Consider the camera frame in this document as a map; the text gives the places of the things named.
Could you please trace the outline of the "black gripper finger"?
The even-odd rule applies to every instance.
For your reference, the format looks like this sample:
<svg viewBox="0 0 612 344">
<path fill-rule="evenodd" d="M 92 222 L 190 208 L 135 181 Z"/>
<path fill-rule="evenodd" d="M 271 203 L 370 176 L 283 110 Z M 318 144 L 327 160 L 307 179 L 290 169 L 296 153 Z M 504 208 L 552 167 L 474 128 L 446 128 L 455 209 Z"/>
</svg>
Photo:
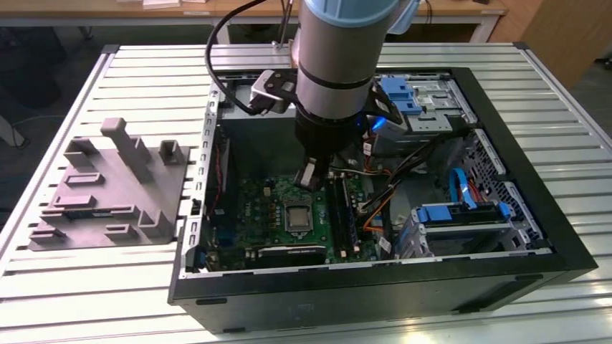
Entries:
<svg viewBox="0 0 612 344">
<path fill-rule="evenodd" d="M 303 167 L 294 179 L 295 186 L 311 193 L 318 192 L 323 188 L 330 173 L 330 162 L 330 157 L 306 157 Z"/>
</svg>

